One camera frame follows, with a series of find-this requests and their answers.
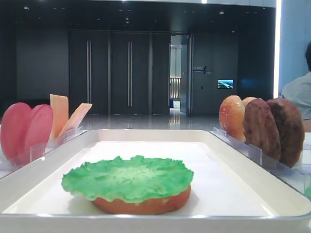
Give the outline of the inner orange cheese slice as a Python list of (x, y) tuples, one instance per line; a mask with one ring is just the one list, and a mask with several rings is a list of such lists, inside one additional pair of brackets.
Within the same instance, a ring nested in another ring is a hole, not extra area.
[(66, 132), (76, 129), (80, 125), (88, 111), (91, 109), (91, 107), (92, 103), (81, 103), (73, 112), (58, 136), (62, 136)]

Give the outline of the green lettuce leaf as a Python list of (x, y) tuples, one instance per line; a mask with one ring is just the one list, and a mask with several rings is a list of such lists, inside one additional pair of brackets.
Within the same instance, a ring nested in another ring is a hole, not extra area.
[(63, 175), (61, 185), (66, 192), (88, 200), (131, 203), (178, 195), (190, 186), (193, 176), (181, 160), (117, 156), (71, 169)]

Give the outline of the wall screen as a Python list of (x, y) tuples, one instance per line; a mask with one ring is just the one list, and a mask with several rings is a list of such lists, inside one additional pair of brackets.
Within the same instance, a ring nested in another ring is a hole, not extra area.
[(218, 80), (218, 89), (233, 89), (234, 80)]

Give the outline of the outer orange cheese slice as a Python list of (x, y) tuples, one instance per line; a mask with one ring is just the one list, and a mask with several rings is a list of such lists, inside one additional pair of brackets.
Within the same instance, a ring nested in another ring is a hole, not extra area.
[(50, 139), (60, 135), (69, 119), (69, 100), (67, 96), (50, 94), (50, 106), (53, 110), (53, 124)]

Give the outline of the white metal tray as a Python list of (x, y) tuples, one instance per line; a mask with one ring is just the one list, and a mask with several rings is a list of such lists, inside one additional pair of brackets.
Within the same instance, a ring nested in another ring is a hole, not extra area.
[(306, 233), (304, 177), (217, 132), (92, 130), (0, 181), (3, 233)]

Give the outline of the inner brown meat patty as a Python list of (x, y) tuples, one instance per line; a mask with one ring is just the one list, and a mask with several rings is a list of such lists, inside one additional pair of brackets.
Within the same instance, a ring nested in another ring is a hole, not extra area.
[(266, 101), (260, 98), (250, 101), (245, 107), (242, 124), (246, 143), (260, 148), (276, 161), (280, 160), (279, 131)]

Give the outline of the bun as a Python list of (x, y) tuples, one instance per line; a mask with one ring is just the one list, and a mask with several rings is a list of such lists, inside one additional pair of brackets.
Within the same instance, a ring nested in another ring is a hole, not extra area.
[(231, 95), (225, 98), (219, 109), (219, 123), (228, 135), (242, 142), (245, 141), (242, 125), (245, 108), (241, 98)]
[(246, 107), (248, 105), (249, 102), (251, 102), (252, 100), (255, 100), (257, 98), (255, 97), (246, 97), (242, 100), (244, 107)]

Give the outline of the clear right food rack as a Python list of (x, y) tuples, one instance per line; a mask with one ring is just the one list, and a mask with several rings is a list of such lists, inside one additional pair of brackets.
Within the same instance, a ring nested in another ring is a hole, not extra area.
[(211, 133), (223, 140), (235, 150), (241, 152), (250, 160), (255, 162), (263, 169), (270, 172), (289, 186), (293, 187), (304, 195), (304, 182), (307, 177), (311, 177), (311, 134), (305, 134), (305, 141), (303, 143), (303, 150), (301, 152), (299, 161), (292, 168), (274, 160), (265, 155), (261, 149), (243, 143), (231, 136), (224, 130), (214, 128)]

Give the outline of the seated person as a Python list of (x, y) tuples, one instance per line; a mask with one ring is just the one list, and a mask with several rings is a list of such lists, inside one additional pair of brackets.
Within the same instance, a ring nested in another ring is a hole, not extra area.
[(311, 43), (309, 42), (305, 52), (308, 72), (292, 82), (286, 84), (282, 89), (282, 96), (294, 103), (303, 117), (304, 130), (311, 132)]

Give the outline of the clear left food rack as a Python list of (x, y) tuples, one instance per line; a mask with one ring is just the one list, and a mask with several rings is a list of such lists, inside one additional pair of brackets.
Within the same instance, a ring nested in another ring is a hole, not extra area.
[[(63, 144), (69, 142), (71, 139), (74, 139), (83, 132), (85, 132), (85, 130), (83, 130), (83, 126), (79, 126), (76, 129), (69, 130), (64, 135), (56, 139), (51, 139), (46, 143), (41, 143), (31, 147), (29, 150), (28, 163), (31, 163), (32, 161), (37, 160), (38, 158), (44, 156), (53, 149), (62, 146)], [(12, 172), (15, 172), (16, 170), (22, 168), (25, 165), (26, 164), (19, 165), (14, 158), (7, 159), (2, 151), (2, 148), (0, 149), (0, 178), (3, 178), (4, 176)]]

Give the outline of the inner bun top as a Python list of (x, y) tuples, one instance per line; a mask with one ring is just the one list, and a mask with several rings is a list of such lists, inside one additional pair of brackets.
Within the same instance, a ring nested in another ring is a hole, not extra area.
[(228, 135), (242, 142), (245, 141), (242, 125), (245, 108), (241, 98), (231, 95), (225, 98), (219, 109), (219, 123)]

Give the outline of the outer bun top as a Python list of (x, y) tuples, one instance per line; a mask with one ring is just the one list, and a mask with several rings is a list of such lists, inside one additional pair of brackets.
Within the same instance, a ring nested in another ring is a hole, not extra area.
[(242, 100), (244, 107), (246, 107), (248, 105), (249, 102), (251, 102), (252, 100), (255, 100), (257, 98), (255, 97), (246, 97)]

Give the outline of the orange cheese slice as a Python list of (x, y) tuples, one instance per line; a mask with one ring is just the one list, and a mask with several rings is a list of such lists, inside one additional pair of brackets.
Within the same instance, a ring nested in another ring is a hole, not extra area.
[(76, 129), (80, 125), (88, 111), (91, 109), (91, 107), (92, 103), (81, 103), (73, 112), (58, 136), (62, 136), (66, 132)]
[(69, 100), (67, 96), (50, 94), (50, 106), (53, 110), (53, 124), (50, 139), (60, 135), (69, 119)]

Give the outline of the bread slice in tray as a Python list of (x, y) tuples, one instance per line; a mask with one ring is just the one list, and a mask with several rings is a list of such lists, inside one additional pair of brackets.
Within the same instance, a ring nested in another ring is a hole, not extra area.
[(159, 215), (181, 209), (188, 201), (190, 193), (191, 186), (178, 195), (160, 199), (147, 199), (143, 202), (129, 203), (121, 199), (107, 201), (103, 198), (96, 198), (93, 203), (108, 214)]

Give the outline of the dark double door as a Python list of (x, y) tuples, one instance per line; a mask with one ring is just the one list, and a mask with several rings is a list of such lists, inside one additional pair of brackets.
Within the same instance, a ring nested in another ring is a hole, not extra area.
[(169, 113), (171, 36), (155, 32), (69, 32), (69, 107), (99, 115)]

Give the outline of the clear food rack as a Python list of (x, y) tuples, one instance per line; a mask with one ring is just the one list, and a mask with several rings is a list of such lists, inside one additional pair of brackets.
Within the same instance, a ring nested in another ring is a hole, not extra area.
[(289, 186), (293, 187), (304, 195), (304, 182), (307, 177), (311, 177), (311, 134), (305, 134), (305, 141), (303, 143), (303, 150), (301, 152), (299, 161), (292, 168), (274, 160), (265, 155), (261, 149), (243, 143), (231, 136), (224, 130), (214, 128), (211, 133), (223, 140), (235, 150), (241, 152), (250, 160), (255, 162), (263, 169), (270, 172)]
[[(83, 130), (83, 126), (79, 126), (76, 129), (69, 130), (64, 135), (56, 139), (51, 139), (46, 143), (41, 143), (31, 147), (29, 150), (28, 163), (31, 163), (32, 161), (37, 160), (38, 158), (44, 156), (53, 149), (62, 146), (63, 144), (69, 142), (71, 139), (74, 139), (83, 132), (85, 132), (85, 130)], [(26, 164), (19, 165), (14, 158), (7, 159), (2, 151), (2, 148), (0, 149), (0, 178), (3, 178), (4, 176), (12, 172), (15, 172), (16, 170), (22, 168), (25, 165)]]

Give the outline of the inner red tomato slice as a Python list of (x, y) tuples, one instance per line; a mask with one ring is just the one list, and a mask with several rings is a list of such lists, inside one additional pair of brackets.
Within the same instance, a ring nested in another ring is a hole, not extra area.
[(20, 165), (29, 162), (28, 156), (31, 147), (48, 142), (53, 123), (51, 106), (47, 104), (37, 105), (31, 110), (28, 119), (28, 123), (24, 127), (25, 134), (21, 138), (18, 149), (17, 161)]

